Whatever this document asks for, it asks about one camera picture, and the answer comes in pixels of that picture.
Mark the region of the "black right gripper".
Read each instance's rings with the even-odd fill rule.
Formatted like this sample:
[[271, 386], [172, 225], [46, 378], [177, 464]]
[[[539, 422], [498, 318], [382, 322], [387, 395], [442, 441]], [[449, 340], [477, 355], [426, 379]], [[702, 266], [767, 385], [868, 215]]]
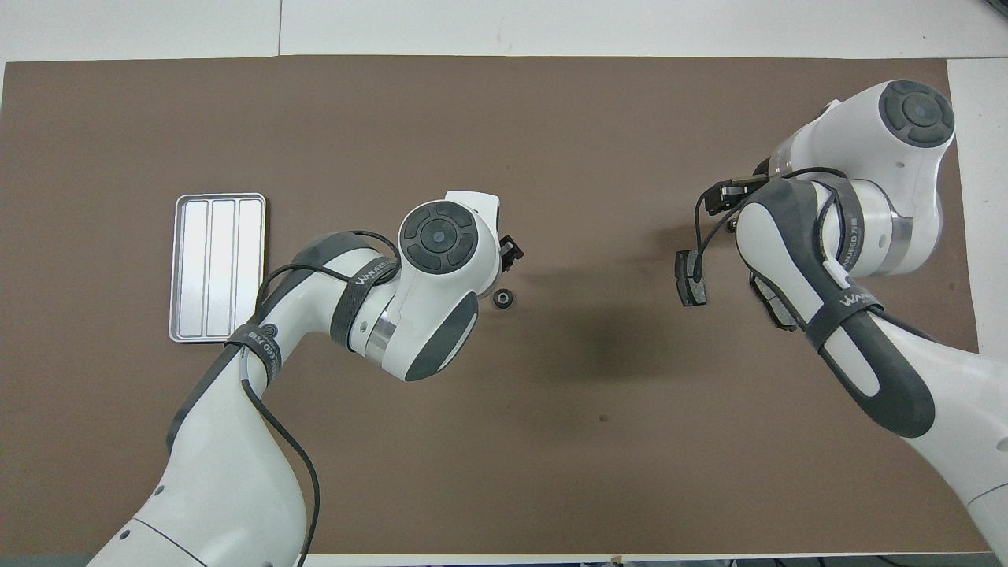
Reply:
[[745, 200], [746, 197], [756, 193], [767, 183], [779, 179], [770, 168], [770, 158], [763, 159], [752, 173], [753, 179], [730, 179], [724, 182], [716, 182], [710, 189], [702, 195], [702, 204], [710, 216], [715, 216], [733, 209]]

